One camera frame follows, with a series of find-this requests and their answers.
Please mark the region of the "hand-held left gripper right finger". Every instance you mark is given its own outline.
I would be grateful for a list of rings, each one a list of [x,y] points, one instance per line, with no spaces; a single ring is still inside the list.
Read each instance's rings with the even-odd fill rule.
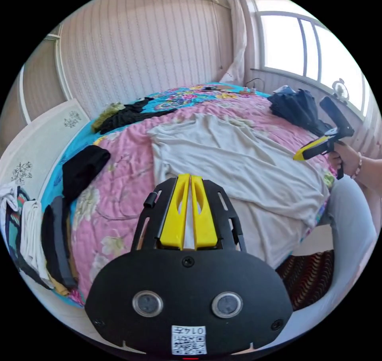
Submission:
[[[191,176],[191,199],[195,250],[214,248],[218,238],[203,179]]]

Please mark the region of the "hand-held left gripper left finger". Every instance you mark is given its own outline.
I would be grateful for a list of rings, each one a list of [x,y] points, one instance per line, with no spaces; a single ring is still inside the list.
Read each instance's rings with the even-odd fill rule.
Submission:
[[[181,174],[176,179],[160,236],[163,247],[183,249],[189,184],[190,174]]]

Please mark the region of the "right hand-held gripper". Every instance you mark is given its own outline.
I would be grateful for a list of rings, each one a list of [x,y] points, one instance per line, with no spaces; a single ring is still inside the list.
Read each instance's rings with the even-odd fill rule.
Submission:
[[[295,155],[293,160],[295,161],[306,161],[313,157],[327,154],[327,157],[330,152],[334,150],[334,143],[340,142],[346,144],[343,139],[350,137],[354,131],[352,129],[345,128],[332,128],[325,132],[325,135],[309,142],[307,145],[300,148]],[[337,179],[342,179],[344,177],[343,169],[336,170]]]

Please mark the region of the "person's right hand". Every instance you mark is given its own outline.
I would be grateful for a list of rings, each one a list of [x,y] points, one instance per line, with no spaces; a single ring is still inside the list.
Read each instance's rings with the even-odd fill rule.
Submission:
[[[359,152],[356,152],[349,145],[336,142],[334,143],[334,150],[328,155],[331,166],[337,171],[341,168],[343,173],[355,178],[362,166],[362,156]]]

